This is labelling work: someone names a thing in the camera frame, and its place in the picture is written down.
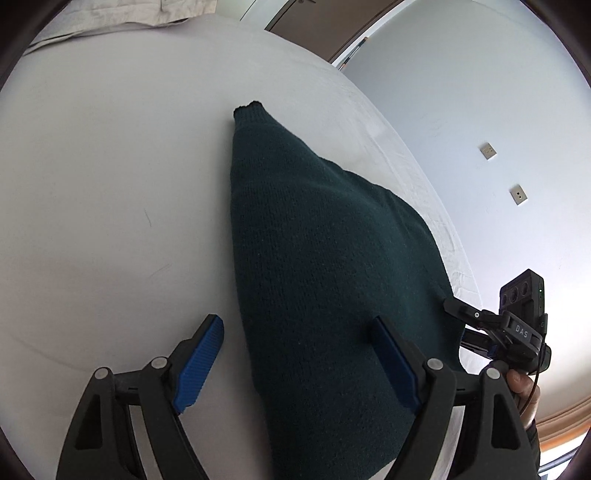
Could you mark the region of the person's right hand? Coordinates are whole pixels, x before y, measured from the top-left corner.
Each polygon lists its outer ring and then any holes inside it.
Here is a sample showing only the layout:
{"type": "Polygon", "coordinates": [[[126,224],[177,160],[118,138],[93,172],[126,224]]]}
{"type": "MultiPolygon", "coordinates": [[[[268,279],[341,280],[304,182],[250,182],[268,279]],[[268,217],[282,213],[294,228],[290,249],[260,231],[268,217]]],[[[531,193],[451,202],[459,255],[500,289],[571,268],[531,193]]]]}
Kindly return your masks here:
{"type": "Polygon", "coordinates": [[[528,429],[535,421],[541,397],[540,387],[530,376],[514,369],[507,372],[506,381],[510,391],[515,395],[522,424],[528,429]]]}

